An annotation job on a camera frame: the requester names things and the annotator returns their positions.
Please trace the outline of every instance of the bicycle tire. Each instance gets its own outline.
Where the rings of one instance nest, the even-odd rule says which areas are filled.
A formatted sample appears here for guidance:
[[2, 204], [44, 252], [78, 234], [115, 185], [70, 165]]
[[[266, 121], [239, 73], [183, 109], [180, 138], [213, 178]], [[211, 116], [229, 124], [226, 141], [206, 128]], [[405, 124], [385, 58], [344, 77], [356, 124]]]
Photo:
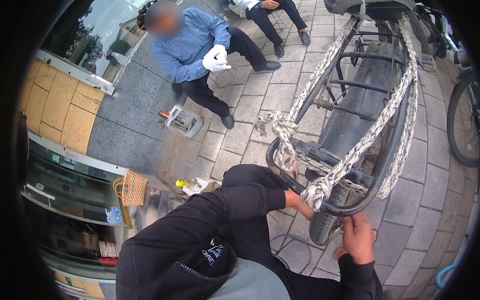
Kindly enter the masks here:
[[460, 101], [460, 97], [462, 96], [465, 89], [472, 84], [476, 80], [476, 76], [474, 72], [467, 74], [457, 85], [455, 85], [452, 95], [450, 96], [450, 103], [448, 104], [448, 111], [447, 111], [447, 137], [448, 137], [448, 144], [450, 145], [450, 149], [452, 150], [452, 154], [462, 165], [468, 168], [477, 168], [480, 166], [480, 158], [469, 158], [464, 156], [455, 140], [455, 131], [454, 131], [454, 123], [455, 123], [455, 113], [458, 107], [458, 103]]
[[428, 49], [427, 37], [425, 36], [425, 32], [423, 31], [423, 28], [420, 24], [420, 21], [417, 18], [417, 15], [412, 11], [408, 11], [407, 16], [410, 19], [410, 24], [412, 25], [413, 34], [420, 41], [421, 52], [423, 54], [430, 54], [430, 51]]
[[[347, 202], [348, 190], [344, 187], [336, 185], [332, 189], [328, 202], [344, 206]], [[339, 234], [340, 230], [330, 233], [332, 226], [337, 221], [337, 217], [330, 215], [324, 211], [315, 212], [310, 221], [309, 234], [310, 239], [317, 245], [325, 246], [333, 241]]]

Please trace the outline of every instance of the stone pavement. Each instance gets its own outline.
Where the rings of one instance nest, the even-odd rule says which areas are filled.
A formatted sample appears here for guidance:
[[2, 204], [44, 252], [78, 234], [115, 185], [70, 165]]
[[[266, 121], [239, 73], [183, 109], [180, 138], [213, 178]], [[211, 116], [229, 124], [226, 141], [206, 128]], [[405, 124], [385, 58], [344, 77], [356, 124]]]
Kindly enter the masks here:
[[[349, 18], [329, 14], [323, 0], [294, 2], [308, 25], [312, 43], [301, 44], [296, 27], [283, 12], [279, 18], [287, 28], [280, 33], [285, 41], [285, 56], [278, 60], [282, 63], [280, 70], [253, 72], [244, 57], [238, 53], [229, 55], [236, 76], [221, 74], [219, 86], [231, 83], [218, 88], [210, 79], [209, 86], [231, 107], [235, 127], [227, 130], [218, 116], [187, 100], [185, 107], [198, 112], [204, 126], [191, 140], [172, 134], [162, 154], [160, 178], [171, 183], [194, 177], [222, 180], [223, 173], [236, 164], [266, 166], [265, 153], [275, 135], [268, 130], [267, 136], [261, 137], [253, 129], [256, 116], [267, 110], [290, 110], [294, 97], [303, 91], [311, 72]], [[237, 27], [253, 39], [268, 60], [277, 60], [272, 43], [253, 22], [242, 20]], [[420, 43], [411, 28], [409, 31], [415, 50], [420, 51]], [[353, 79], [355, 71], [348, 61], [342, 69], [346, 79]], [[457, 163], [449, 153], [446, 135], [446, 109], [455, 77], [455, 66], [439, 59], [436, 73], [419, 70], [417, 123], [405, 168], [389, 197], [364, 210], [372, 227], [379, 230], [373, 246], [375, 270], [394, 299], [431, 298], [436, 291], [434, 276], [455, 259], [474, 205], [478, 170]], [[338, 95], [339, 88], [333, 90]], [[317, 141], [329, 116], [328, 111], [310, 108], [294, 137]], [[299, 182], [306, 185], [304, 172], [302, 166]], [[339, 280], [333, 252], [341, 246], [341, 237], [327, 247], [313, 244], [309, 222], [292, 209], [270, 212], [267, 219], [270, 238], [289, 234], [308, 243], [311, 259], [302, 274]], [[289, 241], [277, 239], [272, 248], [278, 249]], [[309, 259], [305, 245], [296, 240], [280, 256], [295, 272], [300, 272]]]

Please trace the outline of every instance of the black trousers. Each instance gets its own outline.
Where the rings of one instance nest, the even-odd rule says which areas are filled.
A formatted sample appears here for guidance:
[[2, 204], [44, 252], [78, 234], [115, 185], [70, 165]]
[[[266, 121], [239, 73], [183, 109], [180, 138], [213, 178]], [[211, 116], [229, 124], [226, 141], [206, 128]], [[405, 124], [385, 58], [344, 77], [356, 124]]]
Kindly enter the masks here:
[[[236, 27], [227, 27], [227, 31], [232, 36], [227, 54], [238, 52], [245, 57], [254, 70], [261, 70], [266, 60], [258, 46], [243, 31]], [[230, 114], [228, 105], [215, 97], [213, 91], [208, 87], [207, 79], [209, 74], [196, 80], [182, 82], [183, 91], [193, 101], [208, 108], [221, 118], [227, 117]]]
[[[287, 190], [288, 186], [268, 168], [257, 165], [237, 165], [225, 172], [222, 187], [259, 183], [268, 189]], [[238, 257], [264, 265], [274, 272], [287, 288], [292, 300], [333, 300], [340, 294], [339, 282], [294, 273], [272, 255], [266, 216], [241, 222], [232, 222], [219, 230], [219, 237], [226, 240]], [[348, 274], [353, 259], [345, 254], [338, 260], [340, 272]], [[375, 274], [375, 300], [382, 298], [382, 284]]]
[[[280, 5], [275, 9], [277, 10], [284, 10], [287, 15], [290, 17], [292, 22], [295, 24], [298, 30], [307, 28], [307, 25], [300, 17], [299, 11], [297, 7], [295, 7], [295, 3], [292, 0], [275, 0]], [[265, 33], [266, 37], [274, 44], [274, 45], [281, 45], [283, 43], [282, 38], [278, 35], [275, 28], [273, 27], [272, 23], [268, 19], [268, 15], [271, 14], [273, 10], [265, 9], [265, 8], [258, 8], [258, 9], [251, 9], [245, 11], [245, 16], [247, 20], [253, 20], [255, 24], [260, 27], [260, 29]]]

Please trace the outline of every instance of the white plastic container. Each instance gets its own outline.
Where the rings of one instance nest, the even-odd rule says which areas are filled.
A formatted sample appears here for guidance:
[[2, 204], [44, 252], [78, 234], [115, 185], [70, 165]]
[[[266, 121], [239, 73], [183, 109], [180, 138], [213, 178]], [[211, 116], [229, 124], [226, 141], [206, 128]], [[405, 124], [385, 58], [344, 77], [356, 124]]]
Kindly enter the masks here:
[[182, 105], [175, 105], [165, 121], [168, 128], [176, 129], [186, 137], [194, 137], [200, 128], [204, 125], [202, 118], [196, 113], [186, 110]]

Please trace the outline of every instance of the yellow tiled wall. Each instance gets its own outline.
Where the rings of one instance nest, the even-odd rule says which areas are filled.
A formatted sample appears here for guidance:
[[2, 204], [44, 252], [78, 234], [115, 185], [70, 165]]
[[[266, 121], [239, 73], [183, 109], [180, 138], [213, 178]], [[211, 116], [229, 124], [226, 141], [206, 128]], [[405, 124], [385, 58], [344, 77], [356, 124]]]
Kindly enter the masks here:
[[105, 93], [35, 59], [22, 94], [28, 128], [86, 154], [95, 116]]

